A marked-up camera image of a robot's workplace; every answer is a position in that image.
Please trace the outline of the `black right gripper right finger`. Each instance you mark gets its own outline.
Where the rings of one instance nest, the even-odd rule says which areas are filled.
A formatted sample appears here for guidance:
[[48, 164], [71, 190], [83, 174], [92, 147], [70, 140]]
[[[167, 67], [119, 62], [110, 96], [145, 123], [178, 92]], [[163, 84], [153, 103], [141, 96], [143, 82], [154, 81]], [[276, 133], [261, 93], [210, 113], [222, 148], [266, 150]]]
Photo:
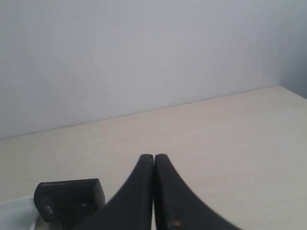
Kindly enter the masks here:
[[180, 177], [166, 154], [155, 156], [154, 214], [158, 230], [237, 230], [202, 202]]

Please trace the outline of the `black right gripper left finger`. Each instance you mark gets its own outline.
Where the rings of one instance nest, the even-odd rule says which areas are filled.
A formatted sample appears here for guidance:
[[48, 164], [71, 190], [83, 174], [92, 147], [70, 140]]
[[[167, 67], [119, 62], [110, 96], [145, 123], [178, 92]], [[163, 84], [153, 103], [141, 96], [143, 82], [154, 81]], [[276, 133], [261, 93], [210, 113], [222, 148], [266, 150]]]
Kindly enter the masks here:
[[123, 186], [77, 230], [149, 230], [152, 225], [154, 158], [142, 154]]

